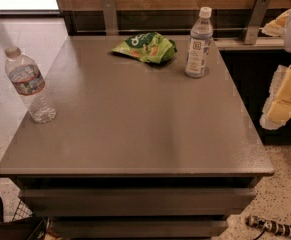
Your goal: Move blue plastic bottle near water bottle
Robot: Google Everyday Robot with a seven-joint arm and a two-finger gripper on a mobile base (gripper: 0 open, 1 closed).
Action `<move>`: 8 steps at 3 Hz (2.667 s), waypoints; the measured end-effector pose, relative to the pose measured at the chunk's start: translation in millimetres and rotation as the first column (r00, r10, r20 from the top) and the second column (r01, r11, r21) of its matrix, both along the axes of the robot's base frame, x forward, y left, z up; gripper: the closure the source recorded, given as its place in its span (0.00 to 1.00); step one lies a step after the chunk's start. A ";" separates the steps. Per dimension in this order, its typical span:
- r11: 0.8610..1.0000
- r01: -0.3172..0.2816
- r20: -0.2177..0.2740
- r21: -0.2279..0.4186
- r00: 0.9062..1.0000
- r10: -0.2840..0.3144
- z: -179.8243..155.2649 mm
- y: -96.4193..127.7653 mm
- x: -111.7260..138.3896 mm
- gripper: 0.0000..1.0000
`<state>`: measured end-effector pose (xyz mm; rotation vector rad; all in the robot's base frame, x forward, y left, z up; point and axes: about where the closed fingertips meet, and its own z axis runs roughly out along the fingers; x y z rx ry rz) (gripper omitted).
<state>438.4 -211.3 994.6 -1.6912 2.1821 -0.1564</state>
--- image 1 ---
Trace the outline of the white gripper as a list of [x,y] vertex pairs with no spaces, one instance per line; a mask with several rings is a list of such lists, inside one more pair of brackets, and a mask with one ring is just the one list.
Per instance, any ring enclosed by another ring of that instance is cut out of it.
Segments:
[[[291,11],[286,10],[277,18],[266,23],[262,33],[272,37],[284,34],[284,48],[291,53]],[[262,109],[260,125],[267,130],[277,130],[291,119],[291,65],[279,65],[274,72],[269,97]]]

